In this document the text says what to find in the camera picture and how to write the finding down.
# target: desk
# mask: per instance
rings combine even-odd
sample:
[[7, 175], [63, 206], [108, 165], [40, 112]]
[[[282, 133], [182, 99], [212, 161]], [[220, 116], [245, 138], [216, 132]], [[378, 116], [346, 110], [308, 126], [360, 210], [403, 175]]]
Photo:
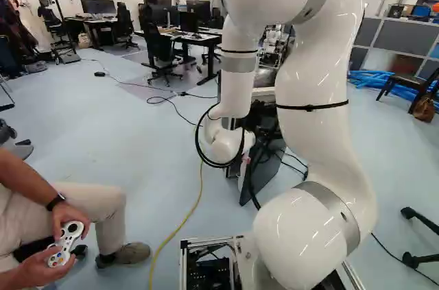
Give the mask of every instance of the desk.
[[[200, 80], [197, 85], [201, 86], [202, 84], [214, 79], [217, 77], [217, 74], [213, 73], [213, 52], [215, 51], [215, 46], [221, 43], [221, 36], [218, 35], [209, 35], [209, 34], [200, 34], [202, 38], [194, 38], [192, 37], [193, 33], [188, 33], [184, 36], [176, 36], [172, 33], [162, 32], [164, 29], [158, 28], [161, 32], [161, 35], [168, 36], [172, 40], [176, 42], [182, 43], [183, 48], [183, 62], [189, 62], [189, 51], [188, 45], [198, 45], [200, 47], [207, 47], [209, 49], [208, 52], [208, 64], [207, 64], [207, 76]], [[143, 36], [143, 31], [134, 31], [134, 33], [138, 36]]]
[[198, 33], [217, 35], [222, 37], [222, 29], [217, 29], [217, 28], [199, 27]]
[[97, 35], [97, 30], [101, 27], [113, 27], [115, 23], [117, 23], [117, 18], [109, 18], [109, 19], [84, 19], [84, 18], [78, 18], [78, 17], [67, 17], [65, 19], [66, 22], [74, 21], [78, 23], [82, 23], [84, 26], [84, 29], [86, 30], [87, 34], [91, 38], [91, 42], [93, 44], [93, 48], [96, 50], [103, 51], [103, 49], [100, 47], [99, 44], [99, 38]]

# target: tripod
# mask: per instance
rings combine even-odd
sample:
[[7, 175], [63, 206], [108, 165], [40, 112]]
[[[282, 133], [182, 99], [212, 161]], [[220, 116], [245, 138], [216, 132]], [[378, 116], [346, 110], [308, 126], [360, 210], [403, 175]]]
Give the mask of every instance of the tripod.
[[[428, 218], [424, 217], [414, 209], [410, 207], [406, 207], [401, 209], [401, 214], [406, 219], [411, 219], [413, 217], [416, 217], [419, 219], [420, 222], [422, 222], [424, 225], [426, 225], [430, 230], [435, 232], [437, 235], [439, 235], [439, 226], [436, 225], [434, 222], [429, 220]], [[405, 252], [403, 255], [403, 263], [406, 264], [408, 267], [411, 268], [418, 268], [419, 264], [422, 263], [430, 263], [432, 261], [439, 261], [439, 254], [431, 254], [429, 256], [412, 256], [409, 252]]]

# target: person's hand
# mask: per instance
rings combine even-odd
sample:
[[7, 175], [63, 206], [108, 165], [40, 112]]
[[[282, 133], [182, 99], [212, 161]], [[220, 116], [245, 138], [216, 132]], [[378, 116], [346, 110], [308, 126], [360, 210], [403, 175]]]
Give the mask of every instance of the person's hand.
[[47, 266], [47, 259], [59, 252], [61, 249], [61, 247], [51, 247], [45, 251], [30, 256], [28, 259], [23, 261], [16, 268], [16, 288], [23, 289], [43, 287], [51, 282], [64, 278], [75, 263], [74, 254], [70, 256], [69, 261], [64, 266]]
[[69, 221], [81, 221], [84, 224], [84, 231], [82, 232], [81, 239], [85, 239], [88, 230], [90, 229], [90, 219], [88, 219], [88, 217], [77, 208], [72, 207], [66, 202], [61, 202], [55, 205], [52, 210], [52, 227], [55, 241], [58, 241], [61, 237], [62, 224]]

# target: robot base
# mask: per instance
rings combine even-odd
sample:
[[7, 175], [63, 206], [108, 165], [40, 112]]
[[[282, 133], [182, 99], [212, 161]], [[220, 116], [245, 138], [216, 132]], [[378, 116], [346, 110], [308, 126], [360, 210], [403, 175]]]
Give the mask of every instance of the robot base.
[[[229, 249], [230, 258], [202, 259], [222, 248]], [[343, 270], [344, 279], [350, 280], [354, 289], [364, 290], [348, 263], [343, 263], [343, 269], [333, 271], [314, 290], [346, 290], [339, 275]], [[251, 233], [180, 241], [180, 290], [213, 289], [199, 287], [201, 284], [215, 284], [218, 290], [285, 290], [264, 265]]]

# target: person's arm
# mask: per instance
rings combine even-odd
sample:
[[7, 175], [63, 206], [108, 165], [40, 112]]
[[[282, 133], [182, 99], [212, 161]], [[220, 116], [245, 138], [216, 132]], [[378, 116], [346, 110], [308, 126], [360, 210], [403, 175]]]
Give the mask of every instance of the person's arm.
[[42, 206], [58, 195], [35, 170], [5, 149], [0, 149], [0, 183]]
[[66, 276], [75, 263], [74, 254], [71, 255], [66, 265], [53, 268], [47, 266], [47, 259], [59, 250], [61, 250], [60, 247], [51, 247], [30, 256], [18, 267], [0, 273], [0, 290], [43, 287]]
[[[48, 205], [58, 195], [55, 188], [35, 170], [5, 149], [0, 149], [0, 184], [42, 206]], [[90, 220], [77, 208], [60, 202], [52, 210], [55, 240], [61, 237], [62, 224], [68, 221], [81, 221], [84, 224], [84, 239], [90, 228]]]

